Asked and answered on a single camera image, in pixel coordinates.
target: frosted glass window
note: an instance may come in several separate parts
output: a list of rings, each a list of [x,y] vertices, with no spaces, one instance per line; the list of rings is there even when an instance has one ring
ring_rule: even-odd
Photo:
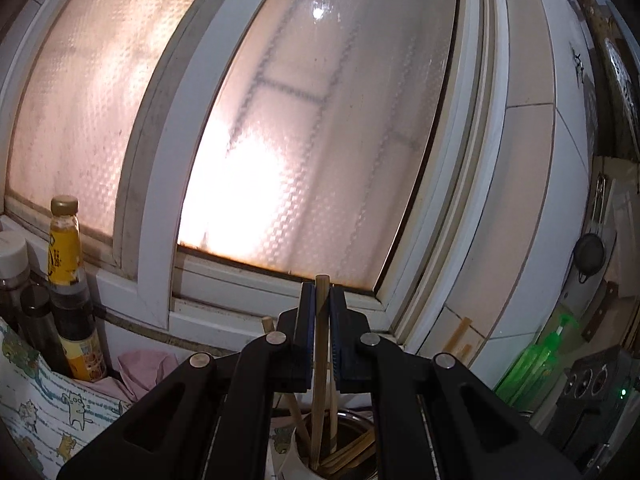
[[[267,0],[216,98],[179,241],[371,290],[424,155],[456,0]]]
[[[152,72],[194,0],[70,0],[22,99],[8,171],[12,196],[49,209],[76,195],[81,223],[111,237],[133,122]]]

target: pink cloth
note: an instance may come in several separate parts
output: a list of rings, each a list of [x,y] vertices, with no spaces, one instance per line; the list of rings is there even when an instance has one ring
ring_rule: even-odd
[[[95,383],[78,381],[88,388],[125,402],[136,402],[178,366],[175,355],[156,350],[134,350],[118,357],[122,382],[106,377]]]

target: black speaker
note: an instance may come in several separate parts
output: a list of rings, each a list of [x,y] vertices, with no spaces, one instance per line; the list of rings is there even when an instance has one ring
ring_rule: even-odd
[[[581,472],[616,427],[638,365],[618,345],[578,359],[572,366],[544,437]]]

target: gold bottle cap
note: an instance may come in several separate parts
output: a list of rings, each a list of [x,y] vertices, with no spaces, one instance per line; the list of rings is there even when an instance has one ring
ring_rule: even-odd
[[[56,195],[51,199],[53,216],[71,216],[78,214],[78,199],[71,195]]]

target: cartoon cat print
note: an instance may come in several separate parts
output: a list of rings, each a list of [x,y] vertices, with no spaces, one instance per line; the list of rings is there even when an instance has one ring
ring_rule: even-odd
[[[69,392],[69,394],[62,395],[62,402],[69,406],[69,425],[73,426],[74,422],[77,422],[80,425],[80,430],[84,431],[84,424],[86,422],[93,423],[90,418],[85,418],[84,416],[84,400],[79,394],[73,394]]]
[[[62,460],[65,463],[68,462],[69,459],[71,459],[71,452],[76,447],[76,444],[76,440],[71,435],[68,435],[66,433],[62,434],[62,440],[60,441],[60,445],[58,446],[56,453],[58,454],[58,456],[62,457]]]
[[[28,400],[26,404],[21,404],[20,409],[18,410],[18,415],[28,430],[33,431],[33,433],[38,433],[36,430],[38,409],[33,402]]]
[[[36,450],[35,444],[33,440],[31,440],[28,436],[24,436],[15,441],[23,455],[27,457],[27,460],[31,464],[40,476],[42,476],[42,471],[44,470],[44,466],[42,462],[38,458],[38,451]]]
[[[284,454],[289,450],[291,442],[291,434],[293,426],[285,426],[284,428],[275,428],[273,431],[273,448],[278,454]]]
[[[12,330],[7,330],[4,334],[2,355],[31,379],[38,377],[38,353]]]

